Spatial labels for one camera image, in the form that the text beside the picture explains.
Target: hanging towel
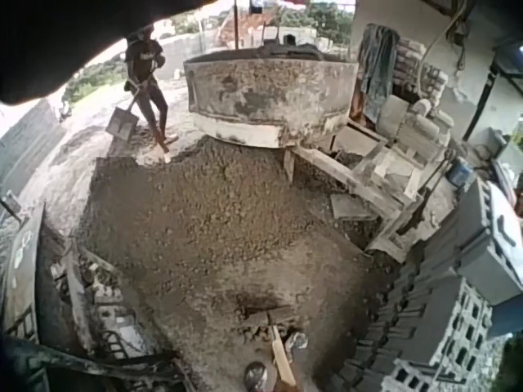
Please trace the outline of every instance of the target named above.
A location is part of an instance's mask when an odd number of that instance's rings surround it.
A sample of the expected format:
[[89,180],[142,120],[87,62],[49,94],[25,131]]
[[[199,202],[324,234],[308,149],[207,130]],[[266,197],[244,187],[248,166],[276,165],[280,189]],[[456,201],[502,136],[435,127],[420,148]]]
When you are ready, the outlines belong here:
[[362,70],[361,91],[364,93],[364,115],[376,123],[387,97],[392,93],[396,63],[396,45],[400,35],[378,24],[367,24],[360,44],[358,60]]

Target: hose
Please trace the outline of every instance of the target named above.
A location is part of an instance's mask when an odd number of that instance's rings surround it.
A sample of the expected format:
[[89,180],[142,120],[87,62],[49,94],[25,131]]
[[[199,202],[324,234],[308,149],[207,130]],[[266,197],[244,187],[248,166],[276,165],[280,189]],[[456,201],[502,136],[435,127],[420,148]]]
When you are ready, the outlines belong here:
[[422,71],[423,71],[423,65],[425,64],[425,60],[427,59],[429,53],[431,52],[434,45],[436,45],[441,38],[447,34],[447,31],[450,30],[450,28],[456,23],[456,21],[459,19],[459,17],[462,15],[462,13],[465,12],[465,9],[467,8],[467,0],[463,0],[461,8],[459,8],[458,12],[456,12],[456,15],[452,18],[450,21],[450,24],[441,32],[441,34],[436,37],[434,41],[431,42],[431,44],[428,46],[427,50],[425,51],[425,54],[423,55],[422,59],[419,61],[419,67],[418,67],[418,74],[416,75],[416,89],[418,91],[418,94],[421,96],[422,93]]

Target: bucket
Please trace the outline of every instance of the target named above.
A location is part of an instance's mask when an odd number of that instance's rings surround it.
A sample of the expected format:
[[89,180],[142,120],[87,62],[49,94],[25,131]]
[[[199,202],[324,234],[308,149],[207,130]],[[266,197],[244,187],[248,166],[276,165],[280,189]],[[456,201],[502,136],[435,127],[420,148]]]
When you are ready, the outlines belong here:
[[452,161],[452,166],[449,171],[445,174],[449,183],[454,185],[456,188],[462,188],[471,179],[472,169],[468,166],[465,159],[457,157]]

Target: white wall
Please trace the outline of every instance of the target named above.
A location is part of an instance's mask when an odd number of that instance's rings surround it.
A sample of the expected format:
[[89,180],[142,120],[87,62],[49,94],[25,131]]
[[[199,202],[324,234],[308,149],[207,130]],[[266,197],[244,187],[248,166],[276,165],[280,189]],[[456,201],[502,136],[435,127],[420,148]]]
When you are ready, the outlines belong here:
[[498,76],[490,92],[487,104],[472,131],[470,142],[486,144],[489,127],[499,129],[504,135],[511,135],[523,114],[523,97],[510,83]]
[[[428,46],[450,23],[450,18],[440,14],[421,0],[358,0],[352,24],[351,56],[357,52],[368,23],[388,26],[402,37],[412,38]],[[461,139],[480,99],[490,64],[494,58],[492,38],[484,25],[472,23],[466,43],[465,70],[456,78],[456,64],[460,48],[453,47],[445,38],[433,47],[427,62],[441,68],[449,75],[449,84],[442,98],[441,108],[456,123],[454,137]]]

